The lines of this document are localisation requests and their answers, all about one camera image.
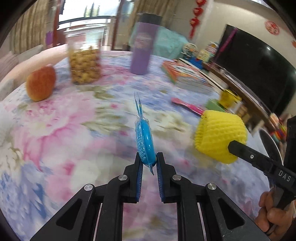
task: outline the triangular cutout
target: triangular cutout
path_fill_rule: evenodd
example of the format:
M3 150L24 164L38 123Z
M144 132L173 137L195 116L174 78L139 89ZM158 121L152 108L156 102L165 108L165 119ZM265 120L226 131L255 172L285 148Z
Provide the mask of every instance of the triangular cutout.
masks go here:
M77 201L61 216L56 224L62 228L72 230L81 207L82 200L77 199Z
M222 199L218 199L226 226L229 230L244 225L244 220Z

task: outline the metal rivet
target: metal rivet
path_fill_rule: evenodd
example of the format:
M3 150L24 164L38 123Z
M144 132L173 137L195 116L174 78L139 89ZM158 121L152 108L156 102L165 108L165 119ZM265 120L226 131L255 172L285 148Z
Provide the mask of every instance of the metal rivet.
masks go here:
M93 188L92 184L86 184L86 185L84 186L84 190L85 190L85 191L90 191L92 188Z
M173 175L173 180L175 180L175 181L180 181L181 178L182 177L180 175L178 175L178 174Z
M215 190L217 188L216 184L214 184L214 183L209 183L207 185L207 187L208 187L208 189L211 189L211 190Z
M125 181L126 179L128 178L128 176L127 175L120 175L119 177L118 177L118 179L120 180L120 181Z

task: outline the purple bottle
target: purple bottle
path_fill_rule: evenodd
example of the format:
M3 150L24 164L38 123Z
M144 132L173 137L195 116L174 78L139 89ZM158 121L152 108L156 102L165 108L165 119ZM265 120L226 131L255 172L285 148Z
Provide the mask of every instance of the purple bottle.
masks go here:
M147 74L154 39L161 20L161 16L151 13L143 13L140 16L133 46L133 56L130 67L131 73Z

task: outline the black tv screen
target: black tv screen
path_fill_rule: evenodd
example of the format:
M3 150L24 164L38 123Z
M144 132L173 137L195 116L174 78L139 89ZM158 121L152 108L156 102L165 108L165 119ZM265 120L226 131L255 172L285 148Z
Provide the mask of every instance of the black tv screen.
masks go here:
M251 89L277 116L295 93L296 69L290 62L262 40L233 26L226 26L214 62Z

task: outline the black bottle cap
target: black bottle cap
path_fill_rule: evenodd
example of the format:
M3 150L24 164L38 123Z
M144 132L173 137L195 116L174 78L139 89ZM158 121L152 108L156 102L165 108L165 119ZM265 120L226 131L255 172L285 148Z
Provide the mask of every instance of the black bottle cap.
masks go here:
M139 22L160 25L162 19L163 18L161 16L146 12L146 13L142 13L142 15L139 17Z

